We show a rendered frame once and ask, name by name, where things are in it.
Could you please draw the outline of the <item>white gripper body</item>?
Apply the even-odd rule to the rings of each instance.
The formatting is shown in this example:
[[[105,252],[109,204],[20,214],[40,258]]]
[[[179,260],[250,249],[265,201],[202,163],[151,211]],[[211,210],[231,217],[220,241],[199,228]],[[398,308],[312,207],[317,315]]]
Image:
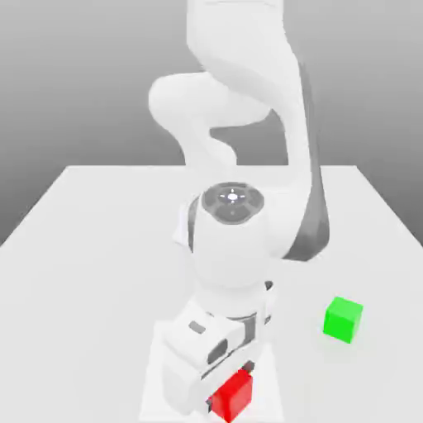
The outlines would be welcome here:
[[[178,357],[170,348],[163,347],[162,380],[166,402],[183,416],[198,411],[208,413],[207,400],[248,361],[258,359],[258,343],[252,342],[221,360],[202,378],[185,359]]]

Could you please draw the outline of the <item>small red cube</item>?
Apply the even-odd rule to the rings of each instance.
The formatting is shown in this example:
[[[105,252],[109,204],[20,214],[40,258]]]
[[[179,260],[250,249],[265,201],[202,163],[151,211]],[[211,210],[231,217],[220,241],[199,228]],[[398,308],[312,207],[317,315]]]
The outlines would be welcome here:
[[[252,387],[252,376],[241,368],[209,397],[211,410],[231,423],[250,404]]]

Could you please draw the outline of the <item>small green cube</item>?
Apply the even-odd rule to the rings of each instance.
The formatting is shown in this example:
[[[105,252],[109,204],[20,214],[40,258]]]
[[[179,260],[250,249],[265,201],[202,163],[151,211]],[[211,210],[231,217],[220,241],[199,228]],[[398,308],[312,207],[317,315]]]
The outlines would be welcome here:
[[[342,297],[335,297],[326,308],[323,333],[350,344],[355,336],[364,306]]]

